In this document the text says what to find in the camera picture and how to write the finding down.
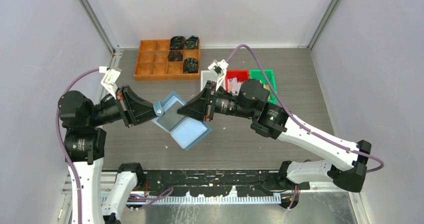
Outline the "blue leather card holder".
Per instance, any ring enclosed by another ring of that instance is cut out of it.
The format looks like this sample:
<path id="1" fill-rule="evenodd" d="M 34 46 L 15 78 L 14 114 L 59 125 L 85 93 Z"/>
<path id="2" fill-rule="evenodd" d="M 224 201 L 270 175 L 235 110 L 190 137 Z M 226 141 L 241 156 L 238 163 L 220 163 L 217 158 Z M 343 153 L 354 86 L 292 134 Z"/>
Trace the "blue leather card holder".
<path id="1" fill-rule="evenodd" d="M 186 102 L 178 94 L 171 92 L 165 99 L 153 104 L 156 117 L 151 121 L 168 133 L 182 149 L 189 150 L 212 131 L 207 124 L 185 116 L 172 131 L 167 131 L 157 123 L 158 118 L 169 108 L 172 106 L 180 108 L 185 104 Z"/>

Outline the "dark grey credit card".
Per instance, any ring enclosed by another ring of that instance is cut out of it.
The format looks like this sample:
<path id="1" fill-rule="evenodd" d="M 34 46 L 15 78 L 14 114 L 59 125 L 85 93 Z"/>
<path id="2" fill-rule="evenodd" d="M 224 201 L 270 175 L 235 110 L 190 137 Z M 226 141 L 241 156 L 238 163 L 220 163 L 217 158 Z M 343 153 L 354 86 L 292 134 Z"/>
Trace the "dark grey credit card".
<path id="1" fill-rule="evenodd" d="M 159 126 L 163 127 L 166 131 L 172 131 L 184 118 L 184 115 L 178 114 L 178 106 L 172 106 L 164 115 L 157 119 Z"/>

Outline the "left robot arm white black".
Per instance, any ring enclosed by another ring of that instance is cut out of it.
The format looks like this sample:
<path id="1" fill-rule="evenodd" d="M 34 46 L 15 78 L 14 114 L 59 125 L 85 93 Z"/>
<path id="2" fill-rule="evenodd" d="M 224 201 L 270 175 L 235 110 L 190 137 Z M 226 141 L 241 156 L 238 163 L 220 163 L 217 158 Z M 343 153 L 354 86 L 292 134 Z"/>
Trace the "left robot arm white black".
<path id="1" fill-rule="evenodd" d="M 80 91 L 66 91 L 58 100 L 58 118 L 66 129 L 62 138 L 72 183 L 74 224 L 120 224 L 132 190 L 141 190 L 146 176 L 140 163 L 119 166 L 105 203 L 101 202 L 101 174 L 106 131 L 101 127 L 122 120 L 126 127 L 146 123 L 157 115 L 153 103 L 125 85 L 98 104 Z"/>

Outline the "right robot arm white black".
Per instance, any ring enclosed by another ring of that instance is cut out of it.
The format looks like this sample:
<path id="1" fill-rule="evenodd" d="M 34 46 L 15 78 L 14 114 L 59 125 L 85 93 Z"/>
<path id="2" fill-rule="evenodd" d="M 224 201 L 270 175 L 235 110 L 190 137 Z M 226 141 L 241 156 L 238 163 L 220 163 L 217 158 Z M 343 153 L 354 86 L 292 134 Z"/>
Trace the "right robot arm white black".
<path id="1" fill-rule="evenodd" d="M 365 182 L 372 145 L 365 140 L 346 141 L 317 129 L 269 102 L 269 96 L 270 92 L 255 79 L 244 81 L 238 95 L 208 81 L 177 113 L 207 122 L 215 114 L 249 119 L 256 134 L 297 145 L 322 158 L 321 161 L 283 161 L 276 176 L 283 189 L 293 190 L 306 182 L 331 182 L 345 191 L 359 193 Z"/>

